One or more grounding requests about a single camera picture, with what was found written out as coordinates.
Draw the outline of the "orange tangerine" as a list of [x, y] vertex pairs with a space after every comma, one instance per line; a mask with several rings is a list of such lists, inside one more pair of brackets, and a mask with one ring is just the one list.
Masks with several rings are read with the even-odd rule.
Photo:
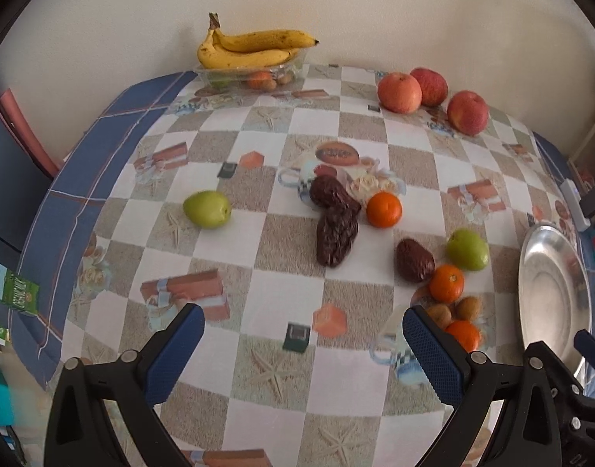
[[461, 297], [464, 284], [462, 271], [449, 263], [443, 263], [432, 274], [428, 290], [430, 296], [438, 302], [452, 304]]
[[367, 202], [366, 217], [368, 222], [378, 229], [395, 226], [403, 215], [400, 199], [389, 192], [379, 192]]
[[479, 349], [481, 332], [470, 321], [452, 321], [445, 332], [453, 336], [466, 352], [471, 353]]

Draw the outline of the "green carton box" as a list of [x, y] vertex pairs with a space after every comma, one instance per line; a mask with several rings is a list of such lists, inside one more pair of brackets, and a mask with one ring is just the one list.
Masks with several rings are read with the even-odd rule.
[[0, 263], [0, 304], [20, 312], [38, 312], [38, 284], [21, 277]]

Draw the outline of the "lower yellow banana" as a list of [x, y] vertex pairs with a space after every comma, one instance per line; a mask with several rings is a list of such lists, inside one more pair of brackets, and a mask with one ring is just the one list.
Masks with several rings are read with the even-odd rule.
[[236, 68], [271, 68], [290, 61], [300, 49], [265, 49], [253, 53], [228, 51], [216, 43], [215, 31], [208, 31], [197, 50], [197, 59], [208, 70], [235, 70]]

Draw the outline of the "dark red back apple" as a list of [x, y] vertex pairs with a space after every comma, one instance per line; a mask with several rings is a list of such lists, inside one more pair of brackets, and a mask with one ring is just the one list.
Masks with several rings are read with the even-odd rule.
[[410, 75], [420, 84], [424, 107], [438, 107], [448, 96], [445, 78], [430, 68], [414, 68]]

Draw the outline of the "dark blue chair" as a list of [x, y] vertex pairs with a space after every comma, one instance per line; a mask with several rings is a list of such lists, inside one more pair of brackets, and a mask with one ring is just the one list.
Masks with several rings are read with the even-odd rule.
[[0, 117], [0, 263], [17, 269], [52, 180], [36, 167]]

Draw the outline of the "checkered printed tablecloth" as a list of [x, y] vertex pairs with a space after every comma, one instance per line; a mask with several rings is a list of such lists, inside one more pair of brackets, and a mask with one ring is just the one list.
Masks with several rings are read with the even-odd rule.
[[[160, 416], [182, 446], [262, 448], [275, 466], [411, 466], [448, 412], [403, 355], [371, 355], [384, 324], [425, 292], [394, 267], [398, 242], [444, 258], [469, 228], [490, 261], [465, 277], [482, 299], [482, 346], [520, 353], [518, 259], [535, 221], [576, 231], [542, 140], [490, 111], [486, 130], [453, 132], [440, 110], [399, 116], [376, 103], [379, 74], [309, 65], [277, 95], [204, 96], [190, 73], [132, 86], [91, 125], [44, 198], [21, 258], [39, 312], [10, 321], [13, 346], [42, 387], [62, 362], [108, 362], [140, 348], [176, 308], [142, 285], [213, 271], [230, 314], [208, 324]], [[326, 211], [309, 196], [336, 177], [362, 208], [336, 268], [317, 261]], [[182, 203], [201, 191], [230, 201], [226, 225], [203, 229]], [[389, 192], [400, 221], [372, 226], [367, 202]]]

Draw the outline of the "yellow banana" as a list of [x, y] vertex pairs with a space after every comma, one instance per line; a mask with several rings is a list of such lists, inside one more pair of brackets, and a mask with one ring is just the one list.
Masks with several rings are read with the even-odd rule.
[[228, 51], [216, 43], [215, 31], [208, 31], [197, 50], [197, 59], [208, 70], [235, 70], [236, 68], [271, 68], [290, 61], [300, 49], [265, 49], [253, 53]]
[[309, 49], [318, 45], [318, 39], [298, 30], [268, 30], [241, 35], [225, 35], [220, 29], [217, 13], [209, 14], [210, 28], [215, 31], [219, 44], [234, 53], [255, 53], [266, 49]]

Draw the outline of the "dark date long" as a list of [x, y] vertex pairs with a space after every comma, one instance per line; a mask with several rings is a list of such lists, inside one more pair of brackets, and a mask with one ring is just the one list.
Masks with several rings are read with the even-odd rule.
[[358, 214], [348, 208], [326, 210], [317, 226], [317, 261], [336, 268], [352, 249], [358, 235]]

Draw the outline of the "red right apple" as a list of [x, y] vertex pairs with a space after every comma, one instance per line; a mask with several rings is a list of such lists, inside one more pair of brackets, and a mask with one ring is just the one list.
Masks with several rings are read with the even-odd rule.
[[470, 137], [475, 137], [485, 130], [488, 122], [488, 105], [473, 91], [460, 91], [450, 98], [447, 106], [447, 118], [450, 125]]

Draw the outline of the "white power strip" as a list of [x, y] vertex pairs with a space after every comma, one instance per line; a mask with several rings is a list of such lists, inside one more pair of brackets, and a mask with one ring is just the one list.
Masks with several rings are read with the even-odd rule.
[[579, 233], [588, 230], [591, 226], [591, 222], [589, 218], [585, 217], [582, 208], [580, 207], [581, 196], [574, 181], [566, 178], [560, 184], [559, 189], [570, 210], [570, 217], [572, 217], [576, 230]]

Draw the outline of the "green fruit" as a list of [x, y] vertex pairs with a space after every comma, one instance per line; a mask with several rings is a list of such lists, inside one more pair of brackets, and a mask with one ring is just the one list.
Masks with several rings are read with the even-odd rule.
[[481, 271], [490, 261], [486, 241], [469, 229], [459, 229], [450, 235], [445, 254], [453, 265], [466, 271]]
[[194, 225], [216, 229], [226, 225], [231, 217], [229, 199], [219, 191], [207, 190], [189, 196], [183, 203], [185, 215]]

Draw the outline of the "clear plastic fruit tray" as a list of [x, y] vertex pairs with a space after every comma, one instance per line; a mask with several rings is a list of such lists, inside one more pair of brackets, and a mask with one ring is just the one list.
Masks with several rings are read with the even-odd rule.
[[214, 93], [273, 92], [289, 88], [303, 77], [306, 49], [294, 49], [288, 61], [267, 68], [225, 68], [208, 70], [202, 65], [193, 69], [204, 86]]

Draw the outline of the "black power adapter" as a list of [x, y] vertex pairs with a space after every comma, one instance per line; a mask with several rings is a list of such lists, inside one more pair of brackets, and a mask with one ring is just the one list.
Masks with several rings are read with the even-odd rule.
[[582, 196], [579, 205], [585, 218], [595, 220], [595, 188]]

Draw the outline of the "brown longan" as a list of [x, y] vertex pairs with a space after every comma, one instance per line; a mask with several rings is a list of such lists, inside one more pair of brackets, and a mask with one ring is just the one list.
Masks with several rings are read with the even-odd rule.
[[441, 330], [446, 330], [453, 322], [452, 310], [445, 304], [432, 305], [426, 309], [426, 313]]
[[456, 302], [455, 313], [460, 321], [477, 321], [482, 312], [482, 299], [477, 296], [466, 296]]

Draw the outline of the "pale red apple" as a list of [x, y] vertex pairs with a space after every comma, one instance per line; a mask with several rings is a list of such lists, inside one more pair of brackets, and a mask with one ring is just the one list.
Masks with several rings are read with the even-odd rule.
[[412, 75], [393, 72], [379, 82], [378, 98], [384, 109], [397, 114], [410, 114], [420, 107], [422, 90]]

